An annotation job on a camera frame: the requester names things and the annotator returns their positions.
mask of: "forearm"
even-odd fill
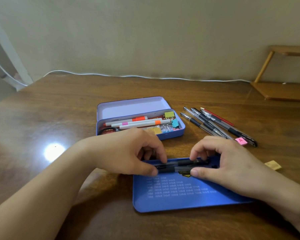
[[[300,184],[277,174],[264,200],[300,232]]]
[[[0,239],[54,239],[93,168],[72,147],[0,205]]]

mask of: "hand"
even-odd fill
[[[112,173],[156,176],[158,170],[153,165],[140,161],[143,154],[149,160],[154,151],[162,163],[167,163],[159,138],[139,128],[89,137],[78,143],[94,167]]]
[[[215,152],[221,154],[220,168],[196,167],[191,170],[191,175],[260,200],[265,200],[272,190],[270,182],[282,177],[236,141],[216,136],[206,136],[194,145],[190,159],[195,160],[198,156],[206,159]]]

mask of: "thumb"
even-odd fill
[[[144,175],[144,176],[156,176],[158,174],[158,170],[153,165],[150,165],[143,161],[136,160],[132,174]]]
[[[209,180],[217,184],[220,183],[220,169],[196,167],[191,169],[190,174],[196,178]]]

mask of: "power cord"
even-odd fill
[[[12,80],[14,80],[14,81],[16,81],[17,83],[19,83],[19,84],[21,84],[21,85],[23,85],[23,86],[25,86],[25,87],[27,87],[28,85],[26,85],[26,84],[23,84],[22,82],[20,82],[20,81],[18,81],[18,80],[16,80],[13,76],[11,76],[1,65],[0,65],[0,69],[8,76],[8,77],[10,77]]]
[[[43,77],[53,73],[53,72],[64,72],[68,74],[73,74],[73,75],[95,75],[95,76],[111,76],[111,75],[106,75],[106,74],[98,74],[98,73],[75,73],[75,72],[69,72],[69,71],[64,71],[64,70],[54,70],[50,71],[47,74],[45,74]],[[155,79],[152,77],[146,77],[146,76],[137,76],[137,75],[127,75],[127,76],[119,76],[119,77],[141,77],[141,78],[149,78],[149,79]],[[178,77],[165,77],[165,78],[159,78],[159,79],[175,79],[175,80],[186,80],[186,81],[195,81],[191,79],[185,79],[185,78],[178,78]],[[236,79],[236,80],[201,80],[200,82],[220,82],[220,83],[230,83],[230,82],[245,82],[245,83],[250,83],[248,80],[242,80],[242,79]]]

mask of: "beige wall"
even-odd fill
[[[0,0],[0,24],[30,76],[253,79],[272,44],[300,45],[300,0]],[[300,82],[300,58],[264,77]]]

